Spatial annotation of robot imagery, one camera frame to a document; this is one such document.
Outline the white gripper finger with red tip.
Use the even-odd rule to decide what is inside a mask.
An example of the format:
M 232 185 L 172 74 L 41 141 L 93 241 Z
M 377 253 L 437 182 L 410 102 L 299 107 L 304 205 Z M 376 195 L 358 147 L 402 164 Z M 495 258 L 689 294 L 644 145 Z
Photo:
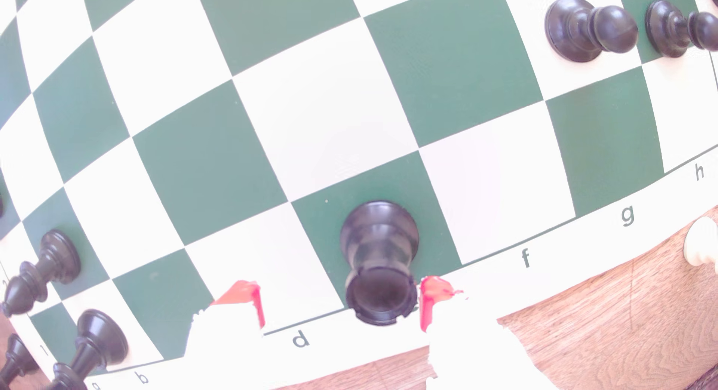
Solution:
M 187 339 L 189 389 L 267 389 L 261 287 L 238 280 L 193 316 Z
M 419 287 L 419 324 L 436 374 L 426 389 L 558 389 L 479 296 L 439 276 L 424 277 Z

